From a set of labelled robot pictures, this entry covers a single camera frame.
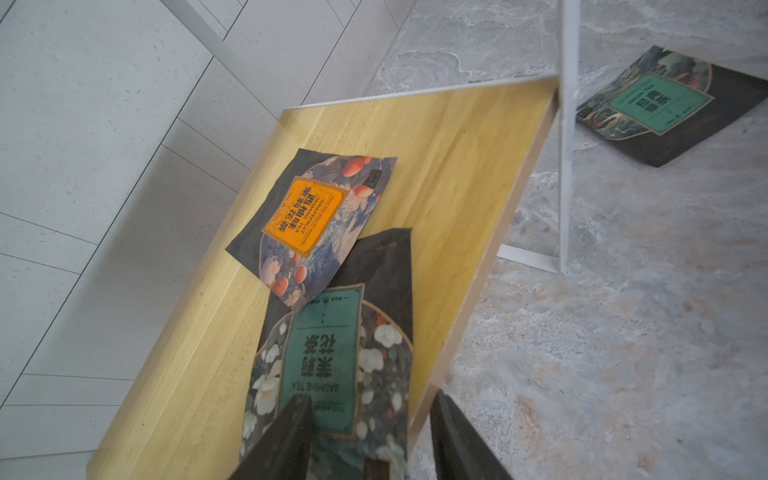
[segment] white metal rod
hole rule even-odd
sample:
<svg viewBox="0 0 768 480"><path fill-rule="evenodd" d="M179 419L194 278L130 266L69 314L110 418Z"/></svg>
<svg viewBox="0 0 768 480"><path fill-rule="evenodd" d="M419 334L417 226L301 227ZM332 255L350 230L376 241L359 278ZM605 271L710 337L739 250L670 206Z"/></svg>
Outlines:
<svg viewBox="0 0 768 480"><path fill-rule="evenodd" d="M578 42L581 24L580 0L558 2L558 54L560 55L560 271L568 262L571 229L574 129L576 126L576 88L578 86Z"/></svg>
<svg viewBox="0 0 768 480"><path fill-rule="evenodd" d="M522 248L513 247L512 245L500 245L496 256L506 260L512 260L513 262L522 263L523 265L532 266L540 270L546 270L552 273L558 272L557 257L550 257L549 255L531 252L530 250L523 250Z"/></svg>
<svg viewBox="0 0 768 480"><path fill-rule="evenodd" d="M483 87L496 87L499 85L522 84L522 83L527 83L529 81L551 80L557 77L558 77L557 75L543 74L543 75L525 75L524 77L496 78L494 80L476 81L471 84L450 85L448 87L424 88L422 90L398 91L391 94L373 95L371 97L347 98L344 100L324 101L316 104L297 105L296 107L288 107L288 108L290 110L298 110L300 108L325 107L327 105L350 104L357 101L384 100L386 98L400 98L400 97L411 97L413 95L436 94L441 91L457 91L457 90L466 90L468 88L483 88Z"/></svg>
<svg viewBox="0 0 768 480"><path fill-rule="evenodd" d="M272 92L277 91L275 85L272 85L266 78L259 78L252 74L251 70L234 54L229 45L224 43L224 40L216 35L216 32L203 20L203 17L194 11L187 0L160 1L179 19L179 22L187 27L187 30L192 32L197 40L200 40L200 43L221 62L224 68L229 70L237 81L275 117L275 120L280 119L280 115L283 114L283 107L274 101Z"/></svg>

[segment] dark green tea bag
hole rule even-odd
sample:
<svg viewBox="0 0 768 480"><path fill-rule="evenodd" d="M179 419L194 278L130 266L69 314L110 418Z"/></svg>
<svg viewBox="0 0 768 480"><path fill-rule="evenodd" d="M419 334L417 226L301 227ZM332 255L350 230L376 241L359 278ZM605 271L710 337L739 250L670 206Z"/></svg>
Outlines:
<svg viewBox="0 0 768 480"><path fill-rule="evenodd" d="M661 167L768 98L768 81L654 45L576 109L578 123Z"/></svg>
<svg viewBox="0 0 768 480"><path fill-rule="evenodd" d="M362 478L365 457L406 476L413 308L410 229L355 243L330 285L298 313L270 296L253 363L240 459L296 394L309 395L309 478Z"/></svg>

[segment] chinese characters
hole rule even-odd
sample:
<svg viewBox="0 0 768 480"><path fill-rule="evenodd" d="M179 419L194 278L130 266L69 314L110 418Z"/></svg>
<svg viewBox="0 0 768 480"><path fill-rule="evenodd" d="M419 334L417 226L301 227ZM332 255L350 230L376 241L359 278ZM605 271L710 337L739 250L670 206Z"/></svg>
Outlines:
<svg viewBox="0 0 768 480"><path fill-rule="evenodd" d="M306 214L307 209L311 208L314 202L315 196L312 195L312 187L305 187L299 198L293 202L293 207L288 210L283 221L280 222L280 226L277 227L278 231L284 232L286 229L295 230L299 226L299 222L304 217L304 214Z"/></svg>
<svg viewBox="0 0 768 480"><path fill-rule="evenodd" d="M654 90L655 86L655 84L647 85L643 91L637 93L629 103L642 107L649 112L655 112L659 107L663 107L667 104L670 98L660 91Z"/></svg>
<svg viewBox="0 0 768 480"><path fill-rule="evenodd" d="M321 379L333 374L333 344L336 339L330 335L308 335L304 342L304 358L301 362L301 376L316 376Z"/></svg>

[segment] wooden board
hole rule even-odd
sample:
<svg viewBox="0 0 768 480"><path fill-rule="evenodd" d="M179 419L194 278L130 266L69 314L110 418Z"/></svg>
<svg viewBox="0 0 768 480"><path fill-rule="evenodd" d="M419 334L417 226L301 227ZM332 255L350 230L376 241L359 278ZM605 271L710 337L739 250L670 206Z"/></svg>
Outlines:
<svg viewBox="0 0 768 480"><path fill-rule="evenodd" d="M269 290L224 247L299 147L397 156L362 236L411 227L412 446L554 114L553 78L285 111L88 465L88 478L226 478Z"/></svg>

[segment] white metal frame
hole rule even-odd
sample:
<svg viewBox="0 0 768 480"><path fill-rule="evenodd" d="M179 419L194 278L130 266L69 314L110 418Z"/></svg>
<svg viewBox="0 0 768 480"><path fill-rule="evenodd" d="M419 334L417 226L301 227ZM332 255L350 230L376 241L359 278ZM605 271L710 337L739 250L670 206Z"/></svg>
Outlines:
<svg viewBox="0 0 768 480"><path fill-rule="evenodd" d="M187 0L161 0L163 4L184 24L192 35L216 57L221 64L261 103L276 120L280 119L283 108L274 101L276 91L269 78L261 78L252 71L232 52L229 45L219 38L216 32L202 17L187 3ZM558 0L558 76L560 87L560 146L559 146L559 180L558 198L558 235L559 256L551 257L541 253L531 252L511 245L501 245L497 256L513 260L524 265L532 266L548 272L564 272L568 261L568 234L571 224L571 172L573 167L574 129L576 125L576 88L578 85L578 46L579 25L581 23L581 0ZM433 88L429 90L403 92L399 94L381 95L389 98L405 95L423 94L434 91L447 91L459 88L486 87L493 84L510 84L523 81L540 80L543 77L508 78L497 81L484 81L475 84L456 85L453 87ZM360 98L345 101L335 101L323 104L303 105L295 108L315 107L325 104L348 103L359 101Z"/></svg>

